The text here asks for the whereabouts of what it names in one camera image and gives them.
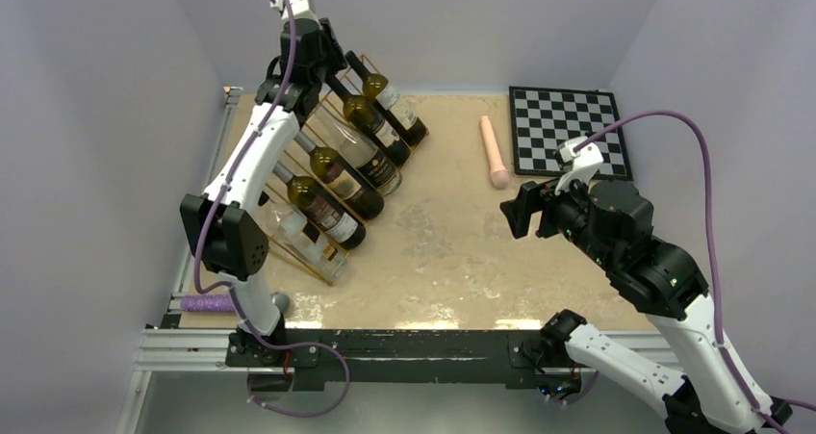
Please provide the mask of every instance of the green glass bottle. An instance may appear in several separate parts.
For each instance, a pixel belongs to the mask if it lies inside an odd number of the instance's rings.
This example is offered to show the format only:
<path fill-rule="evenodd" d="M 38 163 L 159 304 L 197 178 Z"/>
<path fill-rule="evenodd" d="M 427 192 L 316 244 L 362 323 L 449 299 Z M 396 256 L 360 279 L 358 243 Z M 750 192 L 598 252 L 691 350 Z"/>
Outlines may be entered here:
<path fill-rule="evenodd" d="M 365 97 L 352 95 L 334 76 L 326 77 L 326 84 L 343 101 L 343 117 L 376 143 L 397 167 L 404 165 L 411 156 L 411 147 L 386 122 L 385 117 Z"/>
<path fill-rule="evenodd" d="M 377 217 L 385 206 L 382 196 L 361 177 L 337 150 L 318 147 L 303 131 L 294 141 L 309 154 L 312 172 L 337 195 L 343 203 L 365 220 Z"/>
<path fill-rule="evenodd" d="M 338 245 L 351 249 L 363 242 L 366 228 L 318 181 L 309 176 L 295 176 L 280 163 L 275 165 L 272 172 L 286 184 L 290 203 Z"/>
<path fill-rule="evenodd" d="M 425 139 L 428 128 L 408 102 L 399 95 L 388 78 L 380 73 L 372 73 L 357 58 L 354 51 L 345 53 L 351 68 L 363 80 L 363 96 L 377 111 L 394 126 L 396 133 L 411 147 L 416 147 Z"/>

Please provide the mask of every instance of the chess square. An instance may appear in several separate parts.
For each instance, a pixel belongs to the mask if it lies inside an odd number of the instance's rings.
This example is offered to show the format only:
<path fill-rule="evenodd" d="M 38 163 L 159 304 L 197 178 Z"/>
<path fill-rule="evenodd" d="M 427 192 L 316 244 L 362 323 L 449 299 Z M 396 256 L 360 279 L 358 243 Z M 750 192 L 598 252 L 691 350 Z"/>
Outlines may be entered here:
<path fill-rule="evenodd" d="M 571 89 L 510 88 L 514 165 L 517 174 L 560 176 L 554 151 L 564 140 L 589 137 L 618 117 L 610 92 Z M 632 178 L 623 133 L 595 142 L 603 164 L 600 179 Z"/>

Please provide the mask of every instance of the black chessboard frame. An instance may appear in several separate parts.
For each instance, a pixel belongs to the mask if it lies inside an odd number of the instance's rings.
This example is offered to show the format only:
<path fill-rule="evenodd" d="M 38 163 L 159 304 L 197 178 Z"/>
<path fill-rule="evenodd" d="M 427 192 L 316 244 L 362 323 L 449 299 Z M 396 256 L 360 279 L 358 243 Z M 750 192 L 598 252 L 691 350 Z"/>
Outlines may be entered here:
<path fill-rule="evenodd" d="M 511 86 L 510 87 L 510 124 L 512 128 L 512 136 L 513 136 L 513 168 L 517 175 L 528 175 L 528 176 L 547 176 L 547 177 L 558 177 L 564 174 L 564 171 L 558 170 L 558 166 L 555 165 L 554 157 L 552 153 L 555 150 L 555 147 L 552 145 L 554 143 L 561 144 L 564 140 L 572 139 L 573 137 L 577 136 L 587 136 L 589 137 L 592 133 L 599 130 L 600 127 L 606 126 L 610 124 L 609 122 L 598 122 L 598 121 L 579 121 L 580 123 L 580 131 L 572 131 L 568 130 L 567 128 L 567 121 L 566 119 L 553 119 L 552 113 L 554 111 L 561 111 L 563 112 L 563 102 L 556 103 L 555 106 L 551 110 L 549 109 L 541 109 L 541 108 L 529 108 L 523 109 L 524 112 L 520 112 L 516 105 L 516 91 L 524 91 L 525 94 L 528 92 L 537 92 L 539 93 L 538 101 L 546 100 L 549 101 L 549 95 L 551 93 L 558 93 L 567 96 L 570 98 L 570 95 L 573 96 L 575 94 L 582 94 L 588 97 L 588 101 L 590 104 L 599 105 L 597 97 L 599 96 L 607 96 L 610 100 L 609 107 L 611 108 L 611 114 L 613 115 L 614 121 L 618 121 L 621 119 L 620 115 L 618 114 L 618 107 L 615 102 L 615 95 L 612 92 L 607 91 L 598 91 L 598 90 L 575 90 L 575 89 L 550 89 L 550 88 L 529 88 L 529 87 L 520 87 L 520 86 Z M 547 137 L 544 138 L 534 138 L 540 142 L 540 145 L 534 145 L 534 148 L 538 149 L 537 153 L 539 154 L 538 157 L 524 157 L 534 160 L 534 168 L 522 167 L 521 166 L 521 156 L 520 154 L 529 154 L 527 148 L 524 152 L 520 151 L 519 147 L 519 128 L 517 127 L 517 120 L 519 117 L 527 117 L 527 116 L 520 116 L 521 115 L 528 115 L 529 110 L 537 111 L 540 116 L 548 116 L 543 117 L 543 120 L 552 120 L 552 126 L 550 127 L 541 127 L 539 129 L 542 130 L 543 134 Z M 610 135 L 617 134 L 617 143 L 614 142 L 606 142 L 604 140 L 598 140 L 596 143 L 601 144 L 601 154 L 603 155 L 604 163 L 607 166 L 604 166 L 606 169 L 600 170 L 595 179 L 622 179 L 631 181 L 632 180 L 632 171 L 631 165 L 629 164 L 628 153 L 626 152 L 626 144 L 624 140 L 624 134 L 622 130 L 618 130 L 615 133 L 610 133 Z M 620 148 L 620 152 L 613 152 L 609 153 L 609 145 L 612 143 L 613 148 Z M 612 164 L 610 163 L 610 156 L 611 155 L 618 155 L 616 157 L 617 162 Z"/>

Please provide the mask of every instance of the gray floor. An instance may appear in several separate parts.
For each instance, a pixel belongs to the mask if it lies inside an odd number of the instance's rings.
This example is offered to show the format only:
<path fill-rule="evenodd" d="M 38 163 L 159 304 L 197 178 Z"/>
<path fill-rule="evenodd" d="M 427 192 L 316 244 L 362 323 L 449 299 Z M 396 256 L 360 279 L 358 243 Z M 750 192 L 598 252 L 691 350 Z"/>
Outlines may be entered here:
<path fill-rule="evenodd" d="M 507 391 L 498 385 L 355 383 L 343 405 L 308 420 L 247 404 L 242 374 L 164 373 L 154 378 L 140 433 L 666 432 L 662 420 L 644 403 L 604 378 L 590 395 L 566 410 L 545 406 L 534 391 Z M 331 384 L 325 393 L 286 395 L 285 406 L 314 409 L 340 389 Z"/>

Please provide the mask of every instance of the beige table surface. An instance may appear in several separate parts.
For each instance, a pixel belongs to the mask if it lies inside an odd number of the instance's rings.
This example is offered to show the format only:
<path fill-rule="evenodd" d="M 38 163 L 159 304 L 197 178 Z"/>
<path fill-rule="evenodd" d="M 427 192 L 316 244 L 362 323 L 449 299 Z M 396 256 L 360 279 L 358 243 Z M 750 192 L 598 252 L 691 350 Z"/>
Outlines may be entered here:
<path fill-rule="evenodd" d="M 431 135 L 403 168 L 334 286 L 268 257 L 271 291 L 288 293 L 289 327 L 536 329 L 569 308 L 606 330 L 651 329 L 609 286 L 603 272 L 561 237 L 515 241 L 498 209 L 529 176 L 495 190 L 479 118 L 488 115 L 512 173 L 506 95 L 408 96 Z M 235 146 L 251 112 L 242 98 L 230 134 Z M 295 144 L 289 149 L 302 153 Z M 533 218 L 533 225 L 538 217 Z M 204 283 L 215 277 L 207 272 Z M 233 328 L 233 314 L 182 316 L 182 327 Z"/>

